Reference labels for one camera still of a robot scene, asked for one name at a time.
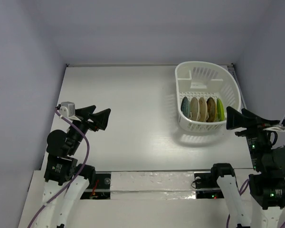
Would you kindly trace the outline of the brown and yellow patterned plate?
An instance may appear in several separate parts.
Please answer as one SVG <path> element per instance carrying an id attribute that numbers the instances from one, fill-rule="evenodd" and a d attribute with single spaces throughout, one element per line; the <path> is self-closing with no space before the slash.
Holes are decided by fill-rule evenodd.
<path id="1" fill-rule="evenodd" d="M 208 111 L 208 119 L 206 122 L 212 123 L 217 121 L 218 113 L 217 113 L 217 103 L 214 98 L 210 97 L 207 99 L 207 111 Z"/>

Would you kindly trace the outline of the cream floral plate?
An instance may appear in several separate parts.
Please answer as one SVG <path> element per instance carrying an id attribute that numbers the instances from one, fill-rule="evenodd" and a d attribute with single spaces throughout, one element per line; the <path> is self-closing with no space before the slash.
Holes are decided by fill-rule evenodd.
<path id="1" fill-rule="evenodd" d="M 200 113 L 200 122 L 206 122 L 208 116 L 208 107 L 207 102 L 204 97 L 199 99 L 199 113 Z"/>

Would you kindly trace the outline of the cream plate with black blotch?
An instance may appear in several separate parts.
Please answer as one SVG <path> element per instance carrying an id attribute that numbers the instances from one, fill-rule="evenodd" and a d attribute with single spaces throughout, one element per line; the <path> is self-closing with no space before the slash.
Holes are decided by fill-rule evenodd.
<path id="1" fill-rule="evenodd" d="M 198 121 L 200 117 L 200 106 L 199 101 L 196 97 L 193 97 L 190 101 L 190 119 Z"/>

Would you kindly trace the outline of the blue patterned plate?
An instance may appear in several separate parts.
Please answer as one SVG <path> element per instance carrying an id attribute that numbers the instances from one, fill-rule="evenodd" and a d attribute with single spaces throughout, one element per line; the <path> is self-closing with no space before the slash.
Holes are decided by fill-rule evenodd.
<path id="1" fill-rule="evenodd" d="M 190 103 L 186 96 L 182 99 L 180 110 L 186 118 L 190 118 Z"/>

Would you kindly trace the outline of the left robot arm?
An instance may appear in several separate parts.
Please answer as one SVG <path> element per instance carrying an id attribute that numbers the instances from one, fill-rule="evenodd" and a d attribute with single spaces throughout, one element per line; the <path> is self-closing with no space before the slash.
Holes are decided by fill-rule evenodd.
<path id="1" fill-rule="evenodd" d="M 69 128 L 53 130 L 47 137 L 42 205 L 28 227 L 67 228 L 82 194 L 95 184 L 95 168 L 86 163 L 90 153 L 86 133 L 104 131 L 111 113 L 110 108 L 98 113 L 95 109 L 95 105 L 77 109 L 72 102 L 55 108 Z"/>

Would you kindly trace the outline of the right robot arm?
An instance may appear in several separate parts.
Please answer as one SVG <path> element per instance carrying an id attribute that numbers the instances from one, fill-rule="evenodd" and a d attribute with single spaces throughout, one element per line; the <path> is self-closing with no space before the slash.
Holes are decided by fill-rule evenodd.
<path id="1" fill-rule="evenodd" d="M 245 137 L 255 174 L 248 176 L 252 215 L 244 208 L 235 171 L 229 163 L 217 163 L 211 168 L 209 181 L 219 186 L 230 215 L 237 228 L 277 228 L 285 208 L 285 146 L 273 148 L 278 132 L 285 132 L 285 115 L 281 121 L 264 119 L 247 109 L 228 106 L 226 128 L 237 137 Z"/>

